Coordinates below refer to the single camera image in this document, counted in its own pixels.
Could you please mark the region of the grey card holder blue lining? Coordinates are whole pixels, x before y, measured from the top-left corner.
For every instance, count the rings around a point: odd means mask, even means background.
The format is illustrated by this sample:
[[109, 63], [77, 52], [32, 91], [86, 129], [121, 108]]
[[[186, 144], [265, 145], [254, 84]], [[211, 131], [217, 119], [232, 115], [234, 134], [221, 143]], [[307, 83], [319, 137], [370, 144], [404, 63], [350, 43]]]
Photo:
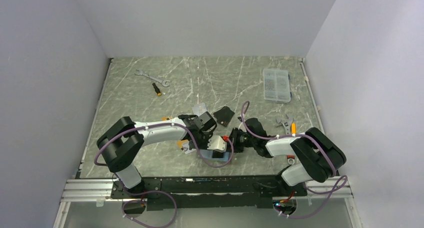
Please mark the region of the grey card holder blue lining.
[[227, 162], [230, 158], [230, 152], [217, 152], [213, 150], [200, 150], [203, 158], [211, 161]]

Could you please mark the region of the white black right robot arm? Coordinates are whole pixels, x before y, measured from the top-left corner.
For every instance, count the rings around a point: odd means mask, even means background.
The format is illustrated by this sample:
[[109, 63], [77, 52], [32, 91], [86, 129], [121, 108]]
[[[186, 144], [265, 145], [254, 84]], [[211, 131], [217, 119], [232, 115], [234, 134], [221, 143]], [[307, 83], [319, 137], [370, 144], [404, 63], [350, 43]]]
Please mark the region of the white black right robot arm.
[[247, 130], [234, 128], [229, 136], [236, 153], [253, 148], [265, 158], [293, 156], [294, 164], [285, 167], [276, 176], [275, 188], [281, 195], [288, 195], [295, 185], [307, 181], [325, 182], [333, 177], [347, 161], [345, 154], [318, 128], [284, 137], [267, 135], [256, 118], [242, 123]]

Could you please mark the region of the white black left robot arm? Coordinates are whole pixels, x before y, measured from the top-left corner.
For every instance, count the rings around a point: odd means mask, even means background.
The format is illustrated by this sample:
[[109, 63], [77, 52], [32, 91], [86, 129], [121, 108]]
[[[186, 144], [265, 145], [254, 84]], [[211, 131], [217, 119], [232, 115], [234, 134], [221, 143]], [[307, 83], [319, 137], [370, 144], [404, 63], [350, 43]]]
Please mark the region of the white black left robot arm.
[[119, 119], [96, 142], [99, 149], [95, 165], [103, 165], [123, 183], [124, 192], [132, 198], [144, 190], [143, 178], [134, 159], [144, 146], [164, 141], [188, 140], [196, 148], [205, 148], [212, 138], [217, 123], [209, 112], [200, 116], [179, 115], [164, 121], [134, 122], [128, 116]]

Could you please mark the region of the silver card on table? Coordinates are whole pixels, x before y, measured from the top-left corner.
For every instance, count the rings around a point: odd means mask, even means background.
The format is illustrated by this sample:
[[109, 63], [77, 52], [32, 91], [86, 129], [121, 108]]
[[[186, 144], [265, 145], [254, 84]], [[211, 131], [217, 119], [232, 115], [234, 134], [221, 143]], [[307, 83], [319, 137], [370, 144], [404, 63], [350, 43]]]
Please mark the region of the silver card on table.
[[185, 147], [185, 146], [183, 146], [183, 147], [182, 147], [182, 150], [183, 150], [183, 152], [184, 152], [185, 154], [189, 154], [189, 153], [192, 153], [192, 152], [195, 152], [195, 151], [196, 151], [196, 149], [195, 149], [195, 148]]

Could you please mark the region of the gold card under holder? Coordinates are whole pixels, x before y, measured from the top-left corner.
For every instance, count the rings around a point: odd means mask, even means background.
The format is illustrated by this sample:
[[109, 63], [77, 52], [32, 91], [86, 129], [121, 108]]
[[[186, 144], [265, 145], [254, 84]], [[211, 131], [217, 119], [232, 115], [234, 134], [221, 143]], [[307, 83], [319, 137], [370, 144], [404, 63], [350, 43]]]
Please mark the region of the gold card under holder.
[[187, 151], [190, 148], [188, 140], [179, 140], [176, 144], [182, 151]]

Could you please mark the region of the black card stack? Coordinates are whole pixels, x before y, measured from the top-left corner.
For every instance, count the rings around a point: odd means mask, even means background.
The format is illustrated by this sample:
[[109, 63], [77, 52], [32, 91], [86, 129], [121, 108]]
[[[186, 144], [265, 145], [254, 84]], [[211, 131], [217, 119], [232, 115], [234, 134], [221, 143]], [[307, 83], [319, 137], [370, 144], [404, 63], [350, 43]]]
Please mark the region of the black card stack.
[[235, 112], [228, 106], [223, 106], [218, 111], [213, 112], [213, 116], [215, 117], [217, 124], [224, 127], [228, 127], [234, 114]]

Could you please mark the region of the grey wrench pair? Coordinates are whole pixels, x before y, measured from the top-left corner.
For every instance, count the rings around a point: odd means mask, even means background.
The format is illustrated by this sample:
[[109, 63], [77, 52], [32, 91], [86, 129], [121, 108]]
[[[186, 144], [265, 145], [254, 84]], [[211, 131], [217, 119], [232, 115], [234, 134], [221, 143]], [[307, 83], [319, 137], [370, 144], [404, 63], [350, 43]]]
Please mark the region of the grey wrench pair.
[[291, 130], [291, 126], [293, 124], [293, 117], [291, 117], [290, 115], [286, 115], [286, 119], [282, 119], [282, 118], [276, 118], [276, 127], [283, 127], [285, 130], [285, 134], [286, 135], [291, 135], [292, 134], [292, 130]]

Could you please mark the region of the clear plastic screw box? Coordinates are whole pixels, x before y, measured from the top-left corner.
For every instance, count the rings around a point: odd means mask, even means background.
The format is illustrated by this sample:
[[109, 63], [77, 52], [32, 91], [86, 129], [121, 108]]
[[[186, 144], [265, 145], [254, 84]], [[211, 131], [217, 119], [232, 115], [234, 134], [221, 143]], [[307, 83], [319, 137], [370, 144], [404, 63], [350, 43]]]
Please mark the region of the clear plastic screw box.
[[287, 70], [263, 69], [262, 75], [265, 100], [278, 103], [291, 101], [290, 75]]

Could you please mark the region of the black yellow screwdriver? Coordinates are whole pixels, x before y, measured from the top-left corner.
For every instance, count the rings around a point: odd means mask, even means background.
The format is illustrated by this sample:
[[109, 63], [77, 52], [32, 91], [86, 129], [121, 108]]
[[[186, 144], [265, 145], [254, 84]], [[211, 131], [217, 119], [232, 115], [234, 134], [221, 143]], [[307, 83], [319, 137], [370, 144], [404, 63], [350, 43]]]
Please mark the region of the black yellow screwdriver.
[[155, 93], [156, 93], [158, 96], [161, 96], [161, 95], [162, 95], [162, 93], [161, 93], [161, 91], [160, 91], [159, 87], [156, 85], [156, 83], [152, 83], [152, 86], [153, 86], [153, 89], [154, 89]]

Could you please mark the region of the silver open-end wrench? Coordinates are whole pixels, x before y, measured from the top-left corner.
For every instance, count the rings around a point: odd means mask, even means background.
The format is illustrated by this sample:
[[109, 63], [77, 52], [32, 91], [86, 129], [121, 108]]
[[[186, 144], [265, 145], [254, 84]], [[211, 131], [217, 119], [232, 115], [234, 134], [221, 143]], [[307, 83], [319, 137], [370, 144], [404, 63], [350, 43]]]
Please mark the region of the silver open-end wrench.
[[165, 80], [165, 79], [161, 79], [159, 77], [155, 77], [155, 76], [149, 75], [146, 72], [144, 72], [142, 70], [139, 70], [139, 69], [136, 69], [136, 71], [135, 71], [134, 74], [137, 75], [137, 76], [147, 77], [147, 78], [149, 78], [149, 79], [151, 79], [151, 80], [153, 80], [155, 82], [160, 83], [163, 87], [169, 87], [170, 86], [170, 83], [171, 83], [170, 80]]

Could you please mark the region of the red handled tool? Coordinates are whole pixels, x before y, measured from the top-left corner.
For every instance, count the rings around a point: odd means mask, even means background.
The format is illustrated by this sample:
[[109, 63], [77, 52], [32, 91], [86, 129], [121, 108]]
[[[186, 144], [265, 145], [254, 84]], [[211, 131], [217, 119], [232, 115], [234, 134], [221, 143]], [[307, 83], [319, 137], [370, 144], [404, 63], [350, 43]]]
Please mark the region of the red handled tool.
[[286, 159], [289, 165], [295, 165], [296, 157], [294, 155], [287, 155]]

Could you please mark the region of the yellow handled tool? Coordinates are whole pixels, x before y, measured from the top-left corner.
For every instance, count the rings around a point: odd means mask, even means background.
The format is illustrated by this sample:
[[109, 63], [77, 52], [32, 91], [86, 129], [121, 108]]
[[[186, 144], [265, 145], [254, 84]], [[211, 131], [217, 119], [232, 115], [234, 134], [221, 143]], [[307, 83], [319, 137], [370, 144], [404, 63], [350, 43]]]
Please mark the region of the yellow handled tool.
[[295, 136], [296, 136], [296, 134], [297, 134], [297, 127], [296, 127], [296, 124], [295, 124], [294, 122], [291, 124], [291, 126], [290, 126], [290, 130], [291, 130], [291, 135], [292, 135], [293, 137], [295, 137]]

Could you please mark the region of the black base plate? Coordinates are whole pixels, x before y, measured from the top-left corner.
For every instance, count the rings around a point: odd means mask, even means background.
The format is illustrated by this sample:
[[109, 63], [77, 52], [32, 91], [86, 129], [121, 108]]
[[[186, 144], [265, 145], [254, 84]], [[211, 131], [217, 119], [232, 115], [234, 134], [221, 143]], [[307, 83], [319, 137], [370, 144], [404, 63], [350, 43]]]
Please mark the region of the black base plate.
[[148, 211], [178, 208], [243, 207], [272, 208], [279, 199], [306, 197], [302, 183], [279, 183], [274, 175], [144, 177], [143, 186], [125, 190], [112, 183], [112, 199], [146, 201]]

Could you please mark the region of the aluminium frame rail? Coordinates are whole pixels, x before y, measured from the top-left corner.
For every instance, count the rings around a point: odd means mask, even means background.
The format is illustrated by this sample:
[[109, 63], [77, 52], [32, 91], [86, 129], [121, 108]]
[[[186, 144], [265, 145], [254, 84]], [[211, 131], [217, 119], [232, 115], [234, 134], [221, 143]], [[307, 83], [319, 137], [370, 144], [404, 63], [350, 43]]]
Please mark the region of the aluminium frame rail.
[[341, 198], [344, 200], [353, 227], [362, 227], [354, 196], [348, 181], [342, 181], [332, 191], [338, 177], [324, 183], [308, 181], [288, 190], [280, 190], [271, 176], [214, 177], [147, 177], [144, 188], [126, 191], [117, 178], [69, 179], [62, 193], [54, 227], [64, 227], [73, 202], [95, 202], [102, 207], [107, 201], [125, 203], [142, 200], [148, 210], [165, 208], [242, 207], [270, 208], [271, 203], [292, 204], [306, 199]]

